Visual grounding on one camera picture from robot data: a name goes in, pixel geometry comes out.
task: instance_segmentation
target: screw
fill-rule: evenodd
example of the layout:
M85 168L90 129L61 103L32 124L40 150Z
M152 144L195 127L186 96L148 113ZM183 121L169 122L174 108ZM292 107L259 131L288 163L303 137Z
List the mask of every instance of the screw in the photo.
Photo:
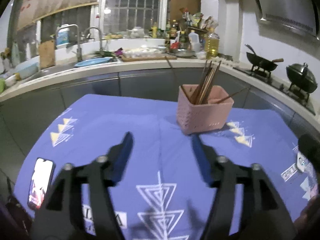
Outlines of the screw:
M218 161L218 163L226 163L228 161L228 158L221 155L221 156L217 157L217 161Z
M101 155L97 158L98 163L105 163L108 160L108 157L105 155Z
M260 166L260 164L258 164L258 163L253 163L253 164L251 165L251 168L252 168L254 171L259 171L259 170L261 169L261 166Z
M72 164L71 163L66 163L65 165L64 165L64 167L63 167L63 169L65 170L65 171L70 171L70 170L72 170Z

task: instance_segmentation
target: range hood vent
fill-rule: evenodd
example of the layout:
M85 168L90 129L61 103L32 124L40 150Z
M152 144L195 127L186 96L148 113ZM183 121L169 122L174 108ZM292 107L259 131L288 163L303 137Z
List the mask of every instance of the range hood vent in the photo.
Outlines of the range hood vent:
M256 0L261 23L282 25L304 36L318 38L319 14L312 0Z

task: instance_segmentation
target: person's hand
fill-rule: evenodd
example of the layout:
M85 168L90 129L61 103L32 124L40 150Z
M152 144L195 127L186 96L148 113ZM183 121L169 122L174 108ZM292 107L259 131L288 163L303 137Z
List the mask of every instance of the person's hand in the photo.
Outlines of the person's hand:
M308 217L308 213L312 211L316 212L316 209L319 208L319 206L315 203L316 199L319 197L320 197L319 195L313 196L309 200L307 206L301 211L300 217L298 217L293 223L298 232L303 230L306 227L307 223L309 222L310 217Z

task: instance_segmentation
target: tablecloth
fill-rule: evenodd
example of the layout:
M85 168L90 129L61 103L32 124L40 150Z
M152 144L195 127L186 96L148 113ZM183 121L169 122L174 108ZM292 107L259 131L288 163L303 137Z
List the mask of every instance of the tablecloth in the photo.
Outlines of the tablecloth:
M65 163L81 166L119 144L127 131L134 146L123 180L110 189L117 220L126 239L199 239L207 221L215 189L203 182L191 146L176 123L176 102L86 95L72 104L44 131L18 175L14 194L27 206L28 190L38 157L54 161L55 178ZM244 143L236 138L241 137ZM227 124L201 135L238 165L260 163L287 209L296 219L317 193L315 172L282 173L297 160L297 138L271 110L233 108ZM92 226L88 187L83 186L88 232ZM242 186L237 185L231 233L238 231Z

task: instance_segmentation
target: white countertop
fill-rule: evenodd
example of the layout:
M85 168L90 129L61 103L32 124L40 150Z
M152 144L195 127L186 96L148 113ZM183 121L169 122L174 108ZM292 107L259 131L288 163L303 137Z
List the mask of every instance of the white countertop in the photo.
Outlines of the white countertop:
M204 67L204 62L205 60L200 60L200 59L178 58L177 60L171 60L172 66L174 68ZM236 78L239 78L240 80L276 98L277 100L279 100L280 102L282 102L283 104L291 108L293 111L301 115L316 130L320 132L320 122L318 121L319 116L317 114L320 105L317 101L312 99L312 96L310 96L310 99L312 100L312 104L316 111L316 116L313 116L313 114L311 114L303 106L301 106L299 103L297 103L293 99L286 96L281 91L278 91L275 88L269 86L268 84L265 84L256 78L250 77L245 73L234 70L232 67L235 65L236 63L227 62L224 60L220 66L220 70ZM240 65L241 68L251 68L251 66L244 63L238 63L238 65ZM2 94L0 94L0 102L3 102L9 98L13 98L15 96L21 95L23 93L26 93L32 90L36 90L39 88L43 88L46 86L63 83L71 80L76 80L79 78L85 78L85 77L108 74L108 73L117 73L117 72L123 72L123 71L160 69L160 68L169 68L165 60L137 61L137 62L127 62L127 63L120 62L120 63L114 63L114 64L108 64L108 65L99 64L99 65L89 66L89 67L74 68L74 69L50 74L50 75L40 77L38 79L34 79L27 82L20 81L14 86L5 90Z

